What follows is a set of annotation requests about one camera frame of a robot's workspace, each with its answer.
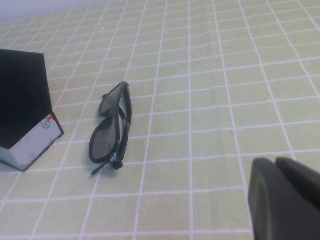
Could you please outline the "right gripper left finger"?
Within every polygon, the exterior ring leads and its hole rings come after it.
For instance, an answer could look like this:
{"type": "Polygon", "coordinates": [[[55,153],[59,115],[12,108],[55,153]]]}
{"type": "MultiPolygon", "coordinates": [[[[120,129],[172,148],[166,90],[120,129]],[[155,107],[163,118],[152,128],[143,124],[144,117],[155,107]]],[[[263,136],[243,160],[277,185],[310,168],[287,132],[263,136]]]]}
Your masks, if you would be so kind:
{"type": "Polygon", "coordinates": [[[256,240],[320,238],[320,208],[300,195],[276,161],[253,160],[248,204],[256,240]]]}

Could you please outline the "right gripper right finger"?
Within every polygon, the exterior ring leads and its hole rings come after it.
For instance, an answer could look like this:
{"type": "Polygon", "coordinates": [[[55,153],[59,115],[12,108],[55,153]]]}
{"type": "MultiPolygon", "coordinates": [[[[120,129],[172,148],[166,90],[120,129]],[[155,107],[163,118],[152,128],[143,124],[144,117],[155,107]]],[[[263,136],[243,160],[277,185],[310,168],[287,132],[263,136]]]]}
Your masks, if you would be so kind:
{"type": "Polygon", "coordinates": [[[278,157],[275,164],[302,197],[315,207],[320,207],[318,172],[288,157],[278,157]]]}

